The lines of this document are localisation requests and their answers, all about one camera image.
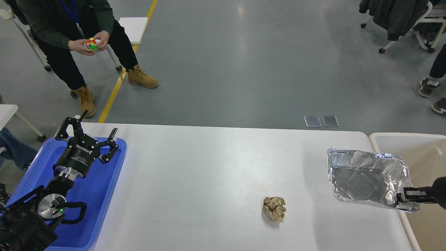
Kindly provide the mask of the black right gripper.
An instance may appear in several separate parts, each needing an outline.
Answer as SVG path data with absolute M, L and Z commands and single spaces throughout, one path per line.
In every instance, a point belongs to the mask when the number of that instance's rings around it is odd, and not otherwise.
M 413 207 L 415 203 L 440 205 L 446 210 L 446 177 L 439 177 L 431 187 L 403 187 L 397 192 L 397 208 Z

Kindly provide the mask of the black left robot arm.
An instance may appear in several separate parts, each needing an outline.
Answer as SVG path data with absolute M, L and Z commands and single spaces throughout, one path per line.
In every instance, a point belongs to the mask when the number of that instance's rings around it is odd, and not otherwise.
M 97 240 L 126 143 L 84 133 L 67 117 L 1 210 L 2 251 L 88 251 Z

